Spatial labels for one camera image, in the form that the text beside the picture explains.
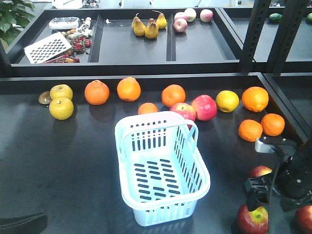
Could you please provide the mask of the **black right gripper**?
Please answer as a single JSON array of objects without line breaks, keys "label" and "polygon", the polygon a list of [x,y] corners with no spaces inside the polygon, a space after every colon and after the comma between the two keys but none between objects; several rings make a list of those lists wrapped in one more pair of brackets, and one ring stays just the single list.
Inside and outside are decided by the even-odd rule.
[{"label": "black right gripper", "polygon": [[280,198],[284,212],[312,204],[312,190],[300,179],[279,179],[270,175],[251,177],[245,181],[247,209],[249,212],[270,204],[272,195]]}]

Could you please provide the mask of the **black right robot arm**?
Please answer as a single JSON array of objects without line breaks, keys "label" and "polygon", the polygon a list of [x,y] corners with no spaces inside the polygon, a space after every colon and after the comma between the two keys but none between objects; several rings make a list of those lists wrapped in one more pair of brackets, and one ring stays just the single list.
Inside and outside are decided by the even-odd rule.
[{"label": "black right robot arm", "polygon": [[274,153],[281,161],[271,173],[245,181],[249,211],[269,204],[272,194],[280,197],[280,206],[285,212],[312,203],[311,139],[298,146],[292,140],[263,136],[255,141],[255,150]]}]

